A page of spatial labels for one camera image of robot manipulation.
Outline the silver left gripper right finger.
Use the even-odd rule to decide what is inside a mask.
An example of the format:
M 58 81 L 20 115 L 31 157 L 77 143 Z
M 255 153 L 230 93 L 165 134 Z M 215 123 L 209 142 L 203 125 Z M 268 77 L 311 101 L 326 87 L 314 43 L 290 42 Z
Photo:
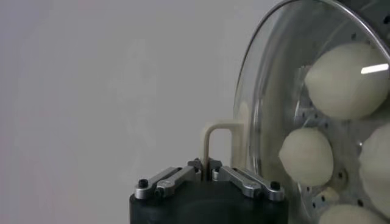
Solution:
M 247 170 L 223 166 L 215 159 L 208 162 L 212 181 L 232 183 L 241 193 L 249 198 L 266 198 L 270 201 L 281 202 L 285 199 L 285 190 L 278 181 L 269 181 Z

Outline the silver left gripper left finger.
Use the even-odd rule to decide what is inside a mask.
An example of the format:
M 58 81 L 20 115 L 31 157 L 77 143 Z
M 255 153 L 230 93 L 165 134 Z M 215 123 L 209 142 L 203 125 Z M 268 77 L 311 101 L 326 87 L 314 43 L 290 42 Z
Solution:
M 185 167 L 169 167 L 152 178 L 138 180 L 133 195 L 139 200 L 147 200 L 153 196 L 170 197 L 184 182 L 201 181 L 202 171 L 203 166 L 199 158 L 188 161 Z

